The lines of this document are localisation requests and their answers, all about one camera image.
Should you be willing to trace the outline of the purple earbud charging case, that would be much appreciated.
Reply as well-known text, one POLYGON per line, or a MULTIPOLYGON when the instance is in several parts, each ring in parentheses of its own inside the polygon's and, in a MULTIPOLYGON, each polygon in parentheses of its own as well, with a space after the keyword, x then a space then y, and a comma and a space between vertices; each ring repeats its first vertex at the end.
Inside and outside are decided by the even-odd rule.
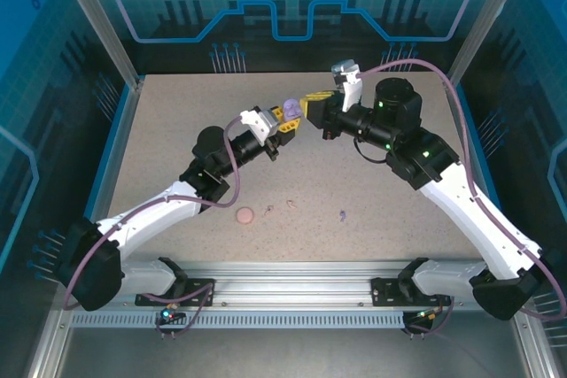
POLYGON ((283 120, 285 122, 299 119, 303 115, 300 101, 296 98, 289 98, 283 102, 283 120))

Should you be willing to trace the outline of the grey metal base sheet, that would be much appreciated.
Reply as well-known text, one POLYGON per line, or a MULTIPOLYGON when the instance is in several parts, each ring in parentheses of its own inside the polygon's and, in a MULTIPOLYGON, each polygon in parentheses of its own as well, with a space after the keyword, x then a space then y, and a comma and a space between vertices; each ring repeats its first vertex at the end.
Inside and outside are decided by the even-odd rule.
POLYGON ((58 378, 527 378, 510 326, 476 317, 399 330, 77 329, 58 378))

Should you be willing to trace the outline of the aluminium side frame rail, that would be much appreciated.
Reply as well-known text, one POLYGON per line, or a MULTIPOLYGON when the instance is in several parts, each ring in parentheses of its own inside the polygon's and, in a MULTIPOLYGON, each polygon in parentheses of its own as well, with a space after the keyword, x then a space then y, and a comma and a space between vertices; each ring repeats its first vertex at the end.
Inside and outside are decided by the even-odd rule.
POLYGON ((69 228, 67 235, 73 237, 73 248, 77 246, 80 251, 78 259, 72 259, 72 274, 74 274, 74 269, 80 265, 84 254, 89 251, 87 249, 81 253, 80 245, 83 235, 89 233, 93 223, 106 218, 110 210, 142 86, 143 83, 141 82, 137 89, 131 89, 128 85, 123 89, 98 163, 85 210, 83 215, 69 228))
POLYGON ((464 195, 463 199, 455 195, 446 196, 449 202, 447 215, 477 248, 496 279, 515 279, 519 270, 528 270, 532 265, 526 254, 531 243, 481 189, 485 183, 484 162, 477 153, 478 138, 469 121, 468 107, 448 78, 444 78, 443 83, 455 114, 455 124, 461 130, 463 151, 460 164, 450 166, 449 171, 442 174, 449 179, 448 189, 464 195))

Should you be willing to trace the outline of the aluminium frame post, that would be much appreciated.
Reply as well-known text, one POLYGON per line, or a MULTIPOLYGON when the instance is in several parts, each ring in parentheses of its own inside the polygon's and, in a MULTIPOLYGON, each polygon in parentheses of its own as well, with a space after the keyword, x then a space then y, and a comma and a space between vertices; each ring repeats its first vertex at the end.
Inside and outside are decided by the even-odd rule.
POLYGON ((448 78, 457 86, 508 0, 486 0, 451 65, 448 78))
POLYGON ((113 28, 99 0, 76 0, 103 44, 106 53, 117 68, 121 78, 131 89, 138 89, 140 80, 119 36, 113 28))

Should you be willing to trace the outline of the aluminium mounting rail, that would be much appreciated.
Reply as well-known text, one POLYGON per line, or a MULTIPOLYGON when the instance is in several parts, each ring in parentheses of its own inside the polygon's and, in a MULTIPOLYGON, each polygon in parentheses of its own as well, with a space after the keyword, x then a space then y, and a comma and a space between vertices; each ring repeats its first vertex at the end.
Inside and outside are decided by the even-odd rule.
MULTIPOLYGON (((340 262, 189 262, 175 263, 189 278, 216 281, 213 305, 230 309, 298 309, 345 308, 355 306, 391 311, 417 311, 431 307, 377 307, 372 304, 370 281, 374 278, 397 278, 412 261, 340 261, 340 262)), ((207 284, 205 304, 211 289, 207 284)), ((203 289, 181 297, 178 302, 196 296, 203 289)), ((451 301, 481 308, 472 298, 449 296, 451 301)), ((108 305, 132 300, 136 295, 116 297, 108 305)))

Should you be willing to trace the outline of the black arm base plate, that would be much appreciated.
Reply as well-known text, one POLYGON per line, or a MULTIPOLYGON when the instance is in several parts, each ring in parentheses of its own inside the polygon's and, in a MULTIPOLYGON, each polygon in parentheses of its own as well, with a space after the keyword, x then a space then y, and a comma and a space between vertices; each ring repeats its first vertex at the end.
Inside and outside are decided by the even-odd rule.
MULTIPOLYGON (((181 281, 174 282, 174 285, 172 286, 171 289, 169 289, 166 293, 159 295, 157 297, 161 297, 165 299, 184 297, 186 295, 189 295, 190 293, 203 289, 207 284, 211 284, 211 289, 210 289, 211 291, 208 297, 206 298, 204 304, 205 307, 209 307, 213 305, 215 283, 216 281, 214 279, 189 278, 183 283, 181 281)), ((182 307, 198 307, 200 303, 203 301, 203 299, 205 299, 205 293, 206 290, 203 289, 196 296, 185 299, 181 303, 177 303, 177 304, 182 307)), ((136 306, 159 306, 159 305, 167 305, 169 303, 171 302, 162 303, 159 301, 149 299, 148 297, 145 297, 143 294, 137 294, 135 298, 136 306)))
POLYGON ((425 295, 411 281, 397 278, 374 278, 370 281, 372 304, 377 307, 448 307, 449 296, 425 295))

